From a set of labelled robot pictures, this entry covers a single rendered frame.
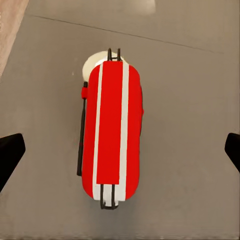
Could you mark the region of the radio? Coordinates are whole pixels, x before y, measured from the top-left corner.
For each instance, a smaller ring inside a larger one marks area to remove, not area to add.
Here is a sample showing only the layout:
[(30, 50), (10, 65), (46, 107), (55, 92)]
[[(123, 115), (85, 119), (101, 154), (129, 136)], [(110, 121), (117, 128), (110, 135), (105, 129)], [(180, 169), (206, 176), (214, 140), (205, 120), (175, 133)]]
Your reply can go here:
[(138, 188), (143, 91), (135, 67), (123, 63), (120, 49), (90, 73), (81, 89), (77, 175), (102, 210), (116, 210)]

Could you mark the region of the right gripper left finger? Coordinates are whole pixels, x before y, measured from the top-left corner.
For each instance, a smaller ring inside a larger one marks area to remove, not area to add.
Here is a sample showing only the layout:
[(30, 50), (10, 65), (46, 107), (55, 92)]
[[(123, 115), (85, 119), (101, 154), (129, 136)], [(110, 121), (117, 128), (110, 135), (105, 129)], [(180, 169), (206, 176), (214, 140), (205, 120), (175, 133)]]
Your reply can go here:
[(21, 133), (0, 138), (0, 192), (26, 151)]

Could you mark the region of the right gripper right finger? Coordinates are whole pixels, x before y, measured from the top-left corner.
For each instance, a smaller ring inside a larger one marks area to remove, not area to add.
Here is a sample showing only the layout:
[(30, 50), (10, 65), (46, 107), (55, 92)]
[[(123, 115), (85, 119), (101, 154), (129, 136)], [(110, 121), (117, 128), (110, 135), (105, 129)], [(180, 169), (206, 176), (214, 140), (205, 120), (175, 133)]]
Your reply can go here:
[(224, 150), (240, 172), (240, 134), (229, 133)]

